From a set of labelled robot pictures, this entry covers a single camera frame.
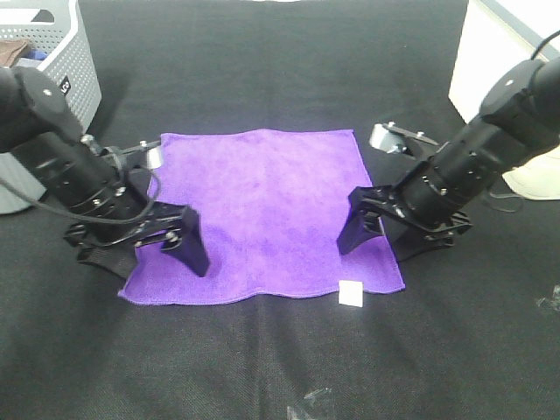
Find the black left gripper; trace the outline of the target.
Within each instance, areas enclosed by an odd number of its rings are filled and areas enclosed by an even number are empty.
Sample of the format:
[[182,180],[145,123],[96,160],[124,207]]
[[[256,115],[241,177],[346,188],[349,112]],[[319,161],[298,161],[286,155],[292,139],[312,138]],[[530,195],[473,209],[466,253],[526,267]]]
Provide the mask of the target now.
[[117,245],[132,243],[135,247],[163,242],[161,251],[187,266],[196,276],[204,277],[210,266],[202,240],[200,215],[189,206],[157,201],[161,180],[149,170],[155,185],[152,196],[138,214],[139,219],[122,224],[123,219],[109,217],[105,223],[79,219],[65,232],[64,239],[74,247],[83,247],[78,263],[95,266],[117,277],[128,278],[137,266],[135,251]]

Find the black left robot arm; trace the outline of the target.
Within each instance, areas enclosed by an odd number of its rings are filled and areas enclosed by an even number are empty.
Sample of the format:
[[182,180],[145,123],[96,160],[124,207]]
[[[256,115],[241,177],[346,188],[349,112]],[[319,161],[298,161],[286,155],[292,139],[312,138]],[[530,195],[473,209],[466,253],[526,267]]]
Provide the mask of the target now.
[[81,264],[127,278],[137,266],[137,250],[159,244],[163,254],[195,275],[207,273],[199,213],[158,198],[162,183],[150,154],[160,144],[102,147],[47,75],[27,66],[1,70],[1,151],[10,153],[60,206],[33,199],[6,179],[1,184],[35,207],[72,219],[64,239],[77,249]]

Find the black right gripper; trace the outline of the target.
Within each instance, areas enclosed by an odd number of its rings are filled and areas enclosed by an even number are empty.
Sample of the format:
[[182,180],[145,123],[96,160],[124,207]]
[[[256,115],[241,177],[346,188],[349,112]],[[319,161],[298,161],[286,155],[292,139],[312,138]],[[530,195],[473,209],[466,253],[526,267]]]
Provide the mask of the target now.
[[463,212],[437,216],[435,221],[421,221],[390,185],[356,187],[348,196],[349,212],[337,238],[341,255],[347,255],[362,243],[384,231],[381,217],[390,218],[388,241],[398,263],[421,254],[447,249],[454,238],[472,227]]

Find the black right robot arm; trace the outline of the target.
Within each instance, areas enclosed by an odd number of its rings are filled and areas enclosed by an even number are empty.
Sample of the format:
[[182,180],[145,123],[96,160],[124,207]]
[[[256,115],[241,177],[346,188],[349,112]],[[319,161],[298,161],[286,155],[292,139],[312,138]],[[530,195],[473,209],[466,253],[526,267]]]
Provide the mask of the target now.
[[503,173],[558,145],[559,61],[524,60],[490,89],[478,114],[434,152],[401,143],[382,153],[403,174],[391,185],[352,190],[338,251],[347,255],[382,236],[383,218],[404,227],[392,243],[400,260],[449,248],[472,226],[465,205]]

